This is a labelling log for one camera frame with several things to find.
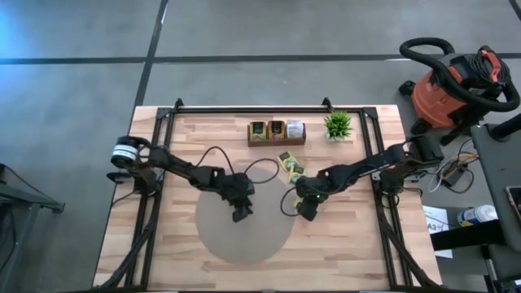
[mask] wooden tray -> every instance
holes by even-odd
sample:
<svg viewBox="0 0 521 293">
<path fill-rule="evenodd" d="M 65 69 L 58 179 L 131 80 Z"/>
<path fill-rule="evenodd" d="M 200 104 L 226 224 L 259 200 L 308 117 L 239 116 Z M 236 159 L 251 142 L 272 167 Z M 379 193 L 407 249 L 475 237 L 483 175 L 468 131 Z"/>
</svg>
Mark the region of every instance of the wooden tray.
<svg viewBox="0 0 521 293">
<path fill-rule="evenodd" d="M 306 143 L 306 124 L 303 123 L 302 138 L 287 138 L 277 140 L 250 141 L 250 125 L 247 125 L 247 145 L 250 147 L 279 147 L 279 146 L 302 146 Z"/>
</svg>

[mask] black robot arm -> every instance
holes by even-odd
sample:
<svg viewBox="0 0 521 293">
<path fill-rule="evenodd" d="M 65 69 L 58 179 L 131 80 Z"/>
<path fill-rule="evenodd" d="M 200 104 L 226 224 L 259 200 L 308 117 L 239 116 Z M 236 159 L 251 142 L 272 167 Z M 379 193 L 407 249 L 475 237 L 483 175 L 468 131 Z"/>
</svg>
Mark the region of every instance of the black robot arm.
<svg viewBox="0 0 521 293">
<path fill-rule="evenodd" d="M 148 148 L 148 156 L 139 152 Z M 221 167 L 195 166 L 186 162 L 161 146 L 152 146 L 145 138 L 124 136 L 118 138 L 112 153 L 111 162 L 125 169 L 134 178 L 137 190 L 153 194 L 158 188 L 157 175 L 153 168 L 160 168 L 185 178 L 193 187 L 202 191 L 218 193 L 223 200 L 234 206 L 233 221 L 238 222 L 253 214 L 252 202 L 248 198 L 255 190 L 252 181 L 245 173 L 225 174 Z"/>
<path fill-rule="evenodd" d="M 404 149 L 406 144 L 409 144 L 407 151 Z M 443 158 L 440 146 L 433 138 L 417 136 L 355 164 L 338 164 L 319 171 L 316 177 L 301 177 L 296 182 L 296 193 L 301 198 L 298 213 L 312 221 L 318 205 L 329 195 L 342 192 L 360 177 L 378 171 L 382 194 L 397 193 L 407 177 L 415 174 L 421 177 L 426 173 L 425 168 L 436 166 Z"/>
</svg>

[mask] concrete floor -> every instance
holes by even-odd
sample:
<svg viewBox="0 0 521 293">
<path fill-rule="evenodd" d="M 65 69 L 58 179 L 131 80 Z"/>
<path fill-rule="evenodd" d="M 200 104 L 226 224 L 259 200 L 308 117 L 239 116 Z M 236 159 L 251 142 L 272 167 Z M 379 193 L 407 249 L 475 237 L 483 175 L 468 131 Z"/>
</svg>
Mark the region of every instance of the concrete floor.
<svg viewBox="0 0 521 293">
<path fill-rule="evenodd" d="M 159 7 L 160 0 L 2 1 L 0 59 L 146 57 Z M 155 55 L 395 55 L 412 37 L 443 37 L 458 52 L 488 44 L 517 53 L 520 30 L 507 0 L 170 0 Z M 521 59 L 506 62 L 521 86 Z M 18 292 L 90 287 L 114 188 L 108 160 L 128 130 L 142 72 L 143 63 L 0 65 L 0 161 L 67 203 L 63 214 L 38 218 Z M 397 103 L 408 129 L 412 112 L 396 89 L 426 72 L 385 60 L 155 64 L 143 104 L 317 104 L 327 96 L 337 104 Z M 479 163 L 473 168 L 467 194 L 440 188 L 423 202 L 490 203 Z M 446 285 L 482 287 L 475 251 L 439 263 Z"/>
</svg>

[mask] wooden table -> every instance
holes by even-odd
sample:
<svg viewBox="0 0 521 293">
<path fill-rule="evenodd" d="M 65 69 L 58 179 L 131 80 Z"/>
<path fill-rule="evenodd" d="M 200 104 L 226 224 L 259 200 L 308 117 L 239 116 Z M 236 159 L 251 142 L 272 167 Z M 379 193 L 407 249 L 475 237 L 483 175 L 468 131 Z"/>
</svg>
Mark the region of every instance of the wooden table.
<svg viewBox="0 0 521 293">
<path fill-rule="evenodd" d="M 376 106 L 385 147 L 405 140 L 396 106 Z M 151 139 L 157 107 L 138 107 L 130 135 Z M 197 162 L 206 149 L 218 145 L 233 164 L 291 151 L 314 176 L 332 164 L 350 164 L 366 157 L 360 121 L 352 118 L 353 132 L 345 142 L 326 142 L 324 114 L 177 114 L 171 151 Z M 308 140 L 304 146 L 248 148 L 246 125 L 253 120 L 301 119 Z M 372 139 L 373 152 L 376 143 Z M 225 166 L 217 152 L 207 165 Z M 279 174 L 286 181 L 287 174 Z M 119 186 L 115 199 L 131 191 Z M 180 177 L 167 174 L 155 238 L 149 290 L 383 290 L 388 289 L 374 196 L 368 177 L 345 192 L 331 196 L 317 219 L 298 217 L 291 236 L 273 257 L 255 265 L 231 265 L 213 256 L 201 243 L 195 226 L 200 191 Z M 103 283 L 127 254 L 134 232 L 138 196 L 119 202 L 111 211 L 94 284 Z M 404 192 L 399 204 L 405 244 L 431 279 L 441 283 L 436 258 L 418 194 Z M 403 283 L 396 252 L 396 274 Z M 138 262 L 136 282 L 140 276 Z"/>
</svg>

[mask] shop vacuum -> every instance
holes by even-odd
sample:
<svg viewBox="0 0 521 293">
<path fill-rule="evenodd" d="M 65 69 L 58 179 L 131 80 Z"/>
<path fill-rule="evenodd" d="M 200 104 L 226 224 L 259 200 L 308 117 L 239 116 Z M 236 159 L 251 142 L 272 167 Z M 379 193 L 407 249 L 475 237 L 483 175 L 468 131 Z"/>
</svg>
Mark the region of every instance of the shop vacuum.
<svg viewBox="0 0 521 293">
<path fill-rule="evenodd" d="M 415 46 L 439 47 L 444 56 L 436 59 L 411 50 Z M 400 46 L 400 53 L 432 68 L 417 81 L 406 81 L 400 94 L 410 97 L 417 120 L 410 132 L 423 134 L 430 129 L 451 129 L 440 144 L 446 146 L 458 135 L 469 133 L 489 112 L 509 112 L 519 106 L 519 94 L 510 79 L 510 70 L 488 46 L 476 54 L 457 54 L 446 40 L 419 37 Z M 497 99 L 505 95 L 506 101 Z"/>
</svg>

